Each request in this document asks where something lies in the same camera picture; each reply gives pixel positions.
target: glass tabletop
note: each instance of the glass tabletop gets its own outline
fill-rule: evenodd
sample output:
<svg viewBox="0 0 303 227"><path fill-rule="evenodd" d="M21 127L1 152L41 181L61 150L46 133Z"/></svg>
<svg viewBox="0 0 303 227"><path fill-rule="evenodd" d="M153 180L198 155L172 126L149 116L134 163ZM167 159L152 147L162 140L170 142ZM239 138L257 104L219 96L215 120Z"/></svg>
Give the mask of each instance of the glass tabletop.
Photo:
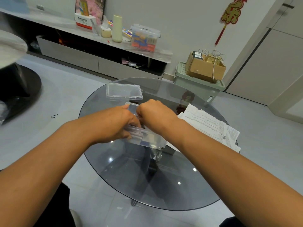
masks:
<svg viewBox="0 0 303 227"><path fill-rule="evenodd" d="M191 103L228 124L212 105L176 84L151 78L127 78L114 83L140 85L143 99L137 101L139 104L149 99L160 100L179 114ZM128 101L107 99L104 85L85 101L79 117L121 106L125 102ZM199 209L219 200L191 162L180 152L172 153L173 150L168 146L161 153L116 140L91 146L85 156L102 179L116 191L131 198L133 203L137 201L159 209L184 211Z"/></svg>

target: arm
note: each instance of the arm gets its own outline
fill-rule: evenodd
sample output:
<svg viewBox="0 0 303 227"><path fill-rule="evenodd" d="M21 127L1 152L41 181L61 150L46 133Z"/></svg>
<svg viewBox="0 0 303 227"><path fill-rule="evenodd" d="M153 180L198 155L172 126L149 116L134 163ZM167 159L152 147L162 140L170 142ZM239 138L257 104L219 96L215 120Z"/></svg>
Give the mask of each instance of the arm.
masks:
<svg viewBox="0 0 303 227"><path fill-rule="evenodd" d="M192 162L247 227L303 226L303 196L268 171L199 132L160 101L141 104L137 113Z"/></svg>
<svg viewBox="0 0 303 227"><path fill-rule="evenodd" d="M91 114L54 134L0 172L0 226L33 226L78 158L95 143L130 137L140 126L127 105Z"/></svg>

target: green plastic storage bin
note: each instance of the green plastic storage bin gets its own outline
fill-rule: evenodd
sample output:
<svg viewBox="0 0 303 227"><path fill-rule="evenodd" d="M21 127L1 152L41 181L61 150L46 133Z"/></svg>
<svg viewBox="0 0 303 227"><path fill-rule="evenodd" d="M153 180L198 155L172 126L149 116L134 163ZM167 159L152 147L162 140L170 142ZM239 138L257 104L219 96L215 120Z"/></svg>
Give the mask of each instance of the green plastic storage bin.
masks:
<svg viewBox="0 0 303 227"><path fill-rule="evenodd" d="M225 85L221 80L217 80L216 83L210 83L188 76L185 71L185 63L183 62L179 62L176 67L174 83L192 91L209 103L214 100L220 91L225 89Z"/></svg>

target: plastic storage box with lid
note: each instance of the plastic storage box with lid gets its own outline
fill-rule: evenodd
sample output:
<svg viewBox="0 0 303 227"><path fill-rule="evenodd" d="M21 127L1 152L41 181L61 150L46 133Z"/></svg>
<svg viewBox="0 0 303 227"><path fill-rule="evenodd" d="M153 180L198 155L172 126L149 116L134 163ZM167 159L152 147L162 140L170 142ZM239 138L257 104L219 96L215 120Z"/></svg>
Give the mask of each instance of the plastic storage box with lid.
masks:
<svg viewBox="0 0 303 227"><path fill-rule="evenodd" d="M108 83L106 85L106 98L112 100L142 100L143 95L140 85Z"/></svg>
<svg viewBox="0 0 303 227"><path fill-rule="evenodd" d="M125 104L130 104L129 110L137 115L136 109L139 106L135 103L126 102ZM162 149L166 146L167 141L160 135L152 132L147 127L143 126L142 128L135 126L126 126L125 130L127 130L131 134L131 139L125 139L128 143L133 143L141 146L147 146L153 149Z"/></svg>
<svg viewBox="0 0 303 227"><path fill-rule="evenodd" d="M176 67L174 83L192 91L209 103L214 100L220 91L225 89L225 85L221 80L217 80L216 83L210 83L188 76L185 71L185 63L183 62L179 62Z"/></svg>
<svg viewBox="0 0 303 227"><path fill-rule="evenodd" d="M133 24L131 26L131 31L131 45L133 47L154 52L157 39L161 37L161 32L159 30L138 24Z"/></svg>

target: hand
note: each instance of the hand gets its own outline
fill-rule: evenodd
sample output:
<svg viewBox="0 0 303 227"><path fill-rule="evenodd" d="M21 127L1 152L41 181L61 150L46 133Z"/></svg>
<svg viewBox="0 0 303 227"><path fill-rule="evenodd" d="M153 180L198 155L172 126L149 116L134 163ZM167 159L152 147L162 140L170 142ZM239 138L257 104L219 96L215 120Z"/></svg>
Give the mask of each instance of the hand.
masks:
<svg viewBox="0 0 303 227"><path fill-rule="evenodd" d="M81 138L85 138L89 145L131 138L124 127L128 124L136 127L141 125L136 116L127 110L128 107L129 105L108 108L68 123L71 123L71 130L80 130Z"/></svg>
<svg viewBox="0 0 303 227"><path fill-rule="evenodd" d="M174 122L179 120L171 109L153 99L140 104L137 114L142 124L161 136Z"/></svg>

